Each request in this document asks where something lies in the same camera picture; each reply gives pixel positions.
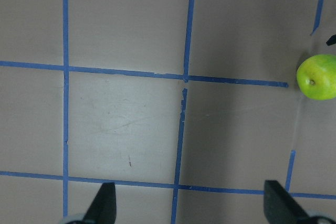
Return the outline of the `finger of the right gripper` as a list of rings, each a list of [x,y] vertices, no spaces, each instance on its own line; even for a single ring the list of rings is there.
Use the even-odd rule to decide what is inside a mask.
[[[336,35],[332,35],[327,41],[326,45],[327,46],[332,46],[336,44]]]

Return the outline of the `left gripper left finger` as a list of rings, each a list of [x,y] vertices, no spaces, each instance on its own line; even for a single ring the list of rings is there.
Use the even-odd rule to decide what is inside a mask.
[[[84,215],[83,223],[114,224],[116,221],[115,183],[103,183]]]

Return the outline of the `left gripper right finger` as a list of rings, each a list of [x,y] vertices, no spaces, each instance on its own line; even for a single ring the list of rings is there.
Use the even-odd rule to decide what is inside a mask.
[[[271,224],[305,223],[310,218],[277,180],[264,182],[263,208]]]

